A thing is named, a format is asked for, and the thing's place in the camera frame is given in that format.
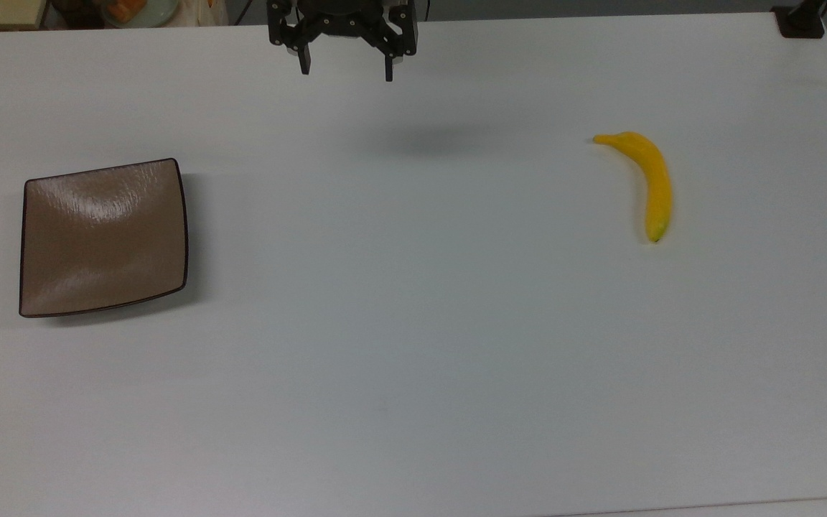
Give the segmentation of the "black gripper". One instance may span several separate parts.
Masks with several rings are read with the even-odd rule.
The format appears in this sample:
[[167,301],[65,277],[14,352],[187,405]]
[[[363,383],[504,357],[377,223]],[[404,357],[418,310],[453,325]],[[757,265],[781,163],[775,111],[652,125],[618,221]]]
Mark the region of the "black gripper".
[[311,73],[309,46],[321,36],[361,39],[385,56],[385,78],[394,65],[417,55],[414,1],[267,1],[269,42],[298,57],[302,75]]

